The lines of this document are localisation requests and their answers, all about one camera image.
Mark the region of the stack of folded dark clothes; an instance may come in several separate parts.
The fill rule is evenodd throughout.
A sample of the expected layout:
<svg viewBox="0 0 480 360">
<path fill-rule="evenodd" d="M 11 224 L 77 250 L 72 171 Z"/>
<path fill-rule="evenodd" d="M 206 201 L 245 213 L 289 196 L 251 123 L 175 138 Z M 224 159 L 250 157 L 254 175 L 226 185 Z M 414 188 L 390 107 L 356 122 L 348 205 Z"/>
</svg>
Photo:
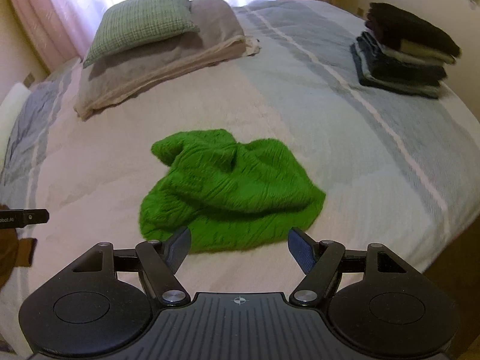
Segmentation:
<svg viewBox="0 0 480 360">
<path fill-rule="evenodd" d="M 441 28 L 386 2 L 372 2 L 365 30 L 350 46 L 362 86 L 439 98 L 461 48 Z"/>
</svg>

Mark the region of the beige folded blanket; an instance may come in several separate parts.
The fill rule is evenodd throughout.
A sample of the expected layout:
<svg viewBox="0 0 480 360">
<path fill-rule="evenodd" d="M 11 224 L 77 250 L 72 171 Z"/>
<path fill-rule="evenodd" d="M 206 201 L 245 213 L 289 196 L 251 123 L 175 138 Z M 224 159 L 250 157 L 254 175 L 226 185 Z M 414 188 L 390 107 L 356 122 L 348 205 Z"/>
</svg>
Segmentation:
<svg viewBox="0 0 480 360">
<path fill-rule="evenodd" d="M 102 57 L 84 68 L 74 105 L 77 115 L 89 119 L 166 80 L 260 52 L 260 41 L 244 33 L 224 0 L 193 0 L 191 13 L 197 33 Z"/>
</svg>

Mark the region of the wall power socket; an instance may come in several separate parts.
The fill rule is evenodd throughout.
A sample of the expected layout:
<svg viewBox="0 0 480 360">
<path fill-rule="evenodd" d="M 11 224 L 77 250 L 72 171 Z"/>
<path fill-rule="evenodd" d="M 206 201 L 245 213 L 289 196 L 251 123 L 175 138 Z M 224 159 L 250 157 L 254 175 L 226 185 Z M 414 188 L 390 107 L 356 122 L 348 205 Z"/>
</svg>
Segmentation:
<svg viewBox="0 0 480 360">
<path fill-rule="evenodd" d="M 28 74 L 23 81 L 23 85 L 29 88 L 35 82 L 35 77 L 32 73 Z"/>
</svg>

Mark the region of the brown garment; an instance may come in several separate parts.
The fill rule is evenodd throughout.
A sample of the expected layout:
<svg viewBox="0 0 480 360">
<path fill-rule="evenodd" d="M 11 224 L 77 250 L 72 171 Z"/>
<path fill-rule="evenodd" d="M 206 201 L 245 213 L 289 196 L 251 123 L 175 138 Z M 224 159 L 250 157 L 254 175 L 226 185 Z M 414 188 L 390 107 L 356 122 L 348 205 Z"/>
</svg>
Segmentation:
<svg viewBox="0 0 480 360">
<path fill-rule="evenodd" d="M 1 205 L 1 210 L 7 209 L 7 205 Z M 32 266 L 36 245 L 36 238 L 20 239 L 17 228 L 1 229 L 1 288 L 16 267 Z"/>
</svg>

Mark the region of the green checked cushion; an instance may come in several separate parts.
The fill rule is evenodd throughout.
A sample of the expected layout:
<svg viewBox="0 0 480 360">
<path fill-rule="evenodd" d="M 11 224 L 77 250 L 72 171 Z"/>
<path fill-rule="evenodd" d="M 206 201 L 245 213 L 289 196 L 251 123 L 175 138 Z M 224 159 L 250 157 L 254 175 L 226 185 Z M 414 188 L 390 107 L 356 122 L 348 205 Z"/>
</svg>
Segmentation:
<svg viewBox="0 0 480 360">
<path fill-rule="evenodd" d="M 125 0 L 108 8 L 84 58 L 84 67 L 120 52 L 197 33 L 191 0 Z"/>
</svg>

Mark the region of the green knitted sweater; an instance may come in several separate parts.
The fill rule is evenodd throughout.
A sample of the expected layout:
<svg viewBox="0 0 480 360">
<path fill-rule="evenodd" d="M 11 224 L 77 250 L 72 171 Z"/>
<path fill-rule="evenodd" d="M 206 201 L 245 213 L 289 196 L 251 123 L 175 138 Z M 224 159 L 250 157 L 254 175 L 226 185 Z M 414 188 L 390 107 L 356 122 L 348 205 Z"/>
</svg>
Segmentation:
<svg viewBox="0 0 480 360">
<path fill-rule="evenodd" d="M 143 198 L 143 238 L 165 241 L 191 231 L 194 254 L 251 250 L 309 229 L 326 194 L 290 149 L 274 138 L 236 141 L 224 129 L 174 133 L 151 153 L 167 173 Z"/>
</svg>

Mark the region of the white quilted bolster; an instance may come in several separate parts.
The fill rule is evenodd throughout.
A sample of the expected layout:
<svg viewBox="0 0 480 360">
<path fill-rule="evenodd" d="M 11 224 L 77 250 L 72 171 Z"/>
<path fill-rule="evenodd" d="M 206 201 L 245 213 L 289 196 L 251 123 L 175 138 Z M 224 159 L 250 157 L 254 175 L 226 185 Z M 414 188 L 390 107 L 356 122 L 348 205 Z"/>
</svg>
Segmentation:
<svg viewBox="0 0 480 360">
<path fill-rule="evenodd" d="M 1 103 L 0 109 L 0 155 L 1 155 L 1 168 L 3 168 L 5 157 L 7 154 L 8 141 L 10 135 L 19 116 L 23 109 L 24 103 L 28 99 L 32 92 L 22 83 L 15 83 L 7 96 Z"/>
</svg>

